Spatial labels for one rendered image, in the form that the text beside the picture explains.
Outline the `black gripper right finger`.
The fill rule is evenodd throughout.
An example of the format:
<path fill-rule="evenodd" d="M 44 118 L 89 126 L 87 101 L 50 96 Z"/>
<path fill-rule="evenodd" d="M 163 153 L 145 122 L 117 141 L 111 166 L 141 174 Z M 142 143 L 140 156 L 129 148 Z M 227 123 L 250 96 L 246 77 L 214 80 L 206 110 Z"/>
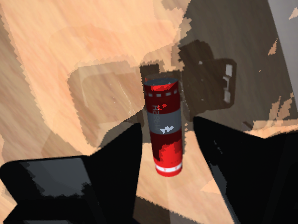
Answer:
<path fill-rule="evenodd" d="M 298 132 L 265 139 L 200 116 L 193 128 L 234 224 L 270 224 L 288 170 L 298 162 Z"/>

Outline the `red and silver battery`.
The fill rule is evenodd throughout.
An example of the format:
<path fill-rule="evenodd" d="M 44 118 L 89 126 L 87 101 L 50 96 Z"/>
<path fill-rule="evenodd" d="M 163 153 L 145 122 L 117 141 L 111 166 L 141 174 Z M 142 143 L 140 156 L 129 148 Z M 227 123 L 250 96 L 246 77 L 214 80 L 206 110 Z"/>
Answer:
<path fill-rule="evenodd" d="M 173 177 L 183 169 L 183 143 L 177 78 L 144 82 L 145 103 L 156 171 Z"/>

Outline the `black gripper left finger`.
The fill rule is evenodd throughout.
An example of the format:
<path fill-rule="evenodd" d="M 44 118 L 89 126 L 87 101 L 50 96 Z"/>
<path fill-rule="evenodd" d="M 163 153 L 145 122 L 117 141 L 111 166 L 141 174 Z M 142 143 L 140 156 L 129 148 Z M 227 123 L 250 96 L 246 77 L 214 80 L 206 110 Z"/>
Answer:
<path fill-rule="evenodd" d="M 91 155 L 8 161 L 0 179 L 16 203 L 81 198 L 98 224 L 132 224 L 141 158 L 135 123 Z"/>

